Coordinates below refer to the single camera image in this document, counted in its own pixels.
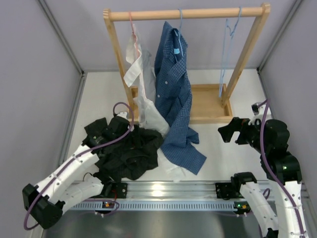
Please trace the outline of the black striped shirt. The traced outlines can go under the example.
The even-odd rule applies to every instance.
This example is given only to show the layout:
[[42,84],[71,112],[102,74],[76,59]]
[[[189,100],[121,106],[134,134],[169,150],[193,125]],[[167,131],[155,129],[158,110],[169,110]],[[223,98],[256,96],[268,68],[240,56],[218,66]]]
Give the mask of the black striped shirt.
[[[103,129],[108,124],[106,118],[101,118],[84,127],[87,136],[82,144],[93,148],[108,143],[103,137]],[[159,132],[136,124],[123,139],[92,151],[99,158],[95,163],[99,171],[94,176],[115,182],[121,182],[123,178],[137,180],[147,170],[158,166],[157,150],[162,144],[163,137]]]

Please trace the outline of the light blue hanger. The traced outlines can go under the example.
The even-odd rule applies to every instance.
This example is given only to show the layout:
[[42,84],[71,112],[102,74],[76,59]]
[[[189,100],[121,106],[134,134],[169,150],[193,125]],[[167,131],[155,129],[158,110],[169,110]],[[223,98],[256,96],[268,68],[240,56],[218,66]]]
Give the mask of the light blue hanger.
[[240,21],[241,14],[242,14],[242,8],[239,7],[239,14],[238,14],[236,23],[234,24],[233,27],[230,26],[228,18],[225,21],[224,37],[223,37],[223,43],[222,43],[222,56],[221,56],[221,64],[220,64],[220,77],[219,77],[218,96],[220,98],[222,96],[223,80],[224,80],[224,76],[228,67],[228,61],[231,57],[233,38],[236,32],[237,25]]

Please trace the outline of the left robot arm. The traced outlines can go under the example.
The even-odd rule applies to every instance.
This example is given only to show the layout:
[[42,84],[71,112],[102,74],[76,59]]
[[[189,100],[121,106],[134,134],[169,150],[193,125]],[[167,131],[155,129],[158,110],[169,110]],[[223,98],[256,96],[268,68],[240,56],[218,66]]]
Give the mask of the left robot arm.
[[48,229],[82,201],[94,196],[110,196],[112,181],[101,170],[79,184],[74,182],[86,169],[101,161],[98,153],[102,149],[118,145],[130,134],[133,126],[134,122],[120,115],[115,115],[110,123],[102,118],[86,126],[86,138],[60,167],[36,185],[29,183],[23,188],[22,197],[27,211],[24,228],[30,230],[28,219],[32,217],[37,225]]

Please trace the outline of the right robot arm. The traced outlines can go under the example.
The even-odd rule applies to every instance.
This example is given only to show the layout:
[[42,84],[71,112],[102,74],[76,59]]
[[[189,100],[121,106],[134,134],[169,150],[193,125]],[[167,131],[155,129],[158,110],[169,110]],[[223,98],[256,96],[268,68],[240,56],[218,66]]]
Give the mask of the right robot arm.
[[288,149],[287,125],[276,119],[267,121],[234,117],[218,129],[222,140],[230,142],[239,133],[238,145],[250,145],[260,153],[261,167],[269,181],[276,209],[269,205],[251,172],[231,177],[233,195],[243,197],[250,206],[264,238],[307,238],[301,201],[302,174],[299,162]]

